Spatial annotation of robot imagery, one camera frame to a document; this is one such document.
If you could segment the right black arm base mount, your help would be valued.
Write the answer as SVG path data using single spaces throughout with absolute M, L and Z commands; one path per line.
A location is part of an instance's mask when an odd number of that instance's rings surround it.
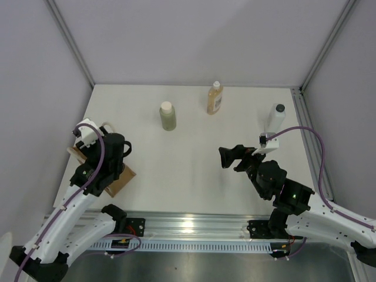
M 251 239 L 284 239 L 285 235 L 272 229 L 268 220 L 249 220 L 247 230 Z

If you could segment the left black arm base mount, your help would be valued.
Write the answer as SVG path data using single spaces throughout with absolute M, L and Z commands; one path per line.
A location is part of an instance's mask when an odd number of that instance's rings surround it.
M 108 214 L 115 222 L 115 228 L 111 234 L 132 234 L 138 237 L 144 236 L 146 223 L 144 218 L 128 217 L 124 210 L 120 209 L 114 204 L 105 206 L 101 212 Z

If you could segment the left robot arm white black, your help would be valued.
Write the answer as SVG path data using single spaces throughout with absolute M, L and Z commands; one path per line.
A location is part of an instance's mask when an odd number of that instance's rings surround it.
M 131 143 L 118 133 L 99 135 L 88 145 L 80 141 L 78 146 L 86 160 L 76 168 L 62 201 L 34 238 L 10 252 L 9 258 L 18 266 L 15 281 L 21 273 L 36 281 L 61 281 L 69 266 L 93 243 L 127 230 L 126 212 L 109 204 L 93 223 L 70 235 L 87 208 L 119 180 L 125 169 L 123 159 L 132 151 Z

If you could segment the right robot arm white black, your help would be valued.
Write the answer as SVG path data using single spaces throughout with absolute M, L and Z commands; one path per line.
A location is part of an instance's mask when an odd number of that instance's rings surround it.
M 351 251 L 356 258 L 375 267 L 375 220 L 356 214 L 335 203 L 326 203 L 313 189 L 291 180 L 275 160 L 266 160 L 254 147 L 237 145 L 219 148 L 221 166 L 245 172 L 263 200 L 273 202 L 267 223 L 276 238 L 305 237 Z

